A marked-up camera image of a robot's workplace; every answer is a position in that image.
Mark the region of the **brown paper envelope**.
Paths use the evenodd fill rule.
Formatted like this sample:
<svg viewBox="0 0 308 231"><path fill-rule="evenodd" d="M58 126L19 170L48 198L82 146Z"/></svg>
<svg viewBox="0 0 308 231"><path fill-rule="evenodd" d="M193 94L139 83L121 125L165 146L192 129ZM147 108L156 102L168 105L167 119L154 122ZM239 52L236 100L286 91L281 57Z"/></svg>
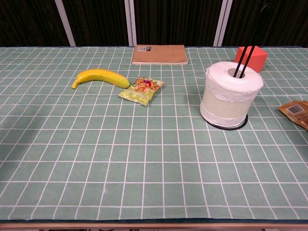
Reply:
<svg viewBox="0 0 308 231"><path fill-rule="evenodd" d="M184 45L136 45L132 64L188 64Z"/></svg>

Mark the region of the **grey metal frame post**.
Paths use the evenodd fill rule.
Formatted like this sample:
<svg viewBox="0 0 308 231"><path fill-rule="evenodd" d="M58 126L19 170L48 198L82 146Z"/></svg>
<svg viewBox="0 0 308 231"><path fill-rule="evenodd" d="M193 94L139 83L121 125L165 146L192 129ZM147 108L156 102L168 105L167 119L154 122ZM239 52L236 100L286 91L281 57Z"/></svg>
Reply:
<svg viewBox="0 0 308 231"><path fill-rule="evenodd" d="M55 4L56 4L58 13L60 15L60 19L62 21L62 24L63 24L64 30L65 30L69 45L71 47L75 47L76 43L75 43L74 36L73 36L72 30L71 30L71 27L70 27L70 24L69 24L69 20L68 20L66 11L65 11L63 1L62 0L54 0L54 1L55 1Z"/></svg>
<svg viewBox="0 0 308 231"><path fill-rule="evenodd" d="M129 46L134 47L137 44L134 0L124 0L124 4L126 12L128 44Z"/></svg>
<svg viewBox="0 0 308 231"><path fill-rule="evenodd" d="M217 29L216 29L214 43L213 43L214 47L222 46L230 11L231 11L232 2L233 0L222 0L222 5L221 5L220 14L219 14L218 23L217 23Z"/></svg>

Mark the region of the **green white grid tablecloth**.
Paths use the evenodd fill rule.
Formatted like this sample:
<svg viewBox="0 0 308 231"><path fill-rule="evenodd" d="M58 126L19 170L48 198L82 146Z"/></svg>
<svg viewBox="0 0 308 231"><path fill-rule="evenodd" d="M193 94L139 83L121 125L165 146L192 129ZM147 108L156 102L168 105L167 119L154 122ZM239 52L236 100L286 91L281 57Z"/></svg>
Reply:
<svg viewBox="0 0 308 231"><path fill-rule="evenodd" d="M133 65L132 48L0 48L0 220L308 220L308 131L279 107L308 101L308 49L267 48L247 124L199 110L205 70L235 49L187 48L188 65ZM147 106L105 69L161 80Z"/></svg>

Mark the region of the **red foam cube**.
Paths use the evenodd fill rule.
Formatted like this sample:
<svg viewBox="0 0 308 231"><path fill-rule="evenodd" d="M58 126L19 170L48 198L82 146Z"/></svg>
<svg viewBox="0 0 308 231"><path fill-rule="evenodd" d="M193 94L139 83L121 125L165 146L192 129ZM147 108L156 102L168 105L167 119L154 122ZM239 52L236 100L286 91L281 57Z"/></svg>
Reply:
<svg viewBox="0 0 308 231"><path fill-rule="evenodd" d="M238 48L234 62L236 63L239 62L243 51L244 51L244 47ZM263 49L261 49L258 46L255 46L247 66L253 69L254 71L256 71L257 73L260 73L265 64L267 56L268 54Z"/></svg>

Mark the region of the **white paper towel roll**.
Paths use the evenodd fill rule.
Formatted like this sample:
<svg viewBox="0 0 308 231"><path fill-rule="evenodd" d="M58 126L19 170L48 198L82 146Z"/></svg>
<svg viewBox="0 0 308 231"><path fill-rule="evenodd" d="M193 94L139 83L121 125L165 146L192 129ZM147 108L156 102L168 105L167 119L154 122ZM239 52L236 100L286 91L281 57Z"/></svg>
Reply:
<svg viewBox="0 0 308 231"><path fill-rule="evenodd" d="M207 122L216 126L240 126L264 85L261 75L250 67L239 78L244 65L240 65L234 77L237 65L235 62L218 62L206 70L200 113Z"/></svg>

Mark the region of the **brown barcode packet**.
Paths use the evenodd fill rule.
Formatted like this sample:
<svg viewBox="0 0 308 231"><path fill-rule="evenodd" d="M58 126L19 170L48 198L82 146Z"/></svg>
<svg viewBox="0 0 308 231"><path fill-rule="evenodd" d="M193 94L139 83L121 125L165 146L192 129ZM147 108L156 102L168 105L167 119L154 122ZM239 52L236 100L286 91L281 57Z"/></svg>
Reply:
<svg viewBox="0 0 308 231"><path fill-rule="evenodd" d="M308 131L308 101L292 101L280 106L279 110L293 123Z"/></svg>

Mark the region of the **green snack packet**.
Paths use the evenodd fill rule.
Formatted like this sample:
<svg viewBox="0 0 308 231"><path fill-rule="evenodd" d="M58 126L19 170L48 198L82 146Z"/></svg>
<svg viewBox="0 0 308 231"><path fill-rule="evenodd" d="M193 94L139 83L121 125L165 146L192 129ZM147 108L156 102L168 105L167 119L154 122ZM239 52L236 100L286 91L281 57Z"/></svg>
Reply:
<svg viewBox="0 0 308 231"><path fill-rule="evenodd" d="M119 94L123 99L147 106L153 96L164 85L161 80L139 77L135 82Z"/></svg>

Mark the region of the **yellow banana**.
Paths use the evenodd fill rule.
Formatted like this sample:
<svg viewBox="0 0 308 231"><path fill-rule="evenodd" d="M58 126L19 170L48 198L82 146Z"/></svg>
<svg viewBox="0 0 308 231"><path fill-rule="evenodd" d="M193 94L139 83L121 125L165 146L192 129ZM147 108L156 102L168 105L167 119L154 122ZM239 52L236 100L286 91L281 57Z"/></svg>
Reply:
<svg viewBox="0 0 308 231"><path fill-rule="evenodd" d="M105 69L90 69L80 72L77 75L76 80L72 84L72 88L76 89L77 86L81 83L96 80L108 82L124 89L127 89L130 86L130 82L128 81L128 79L116 72Z"/></svg>

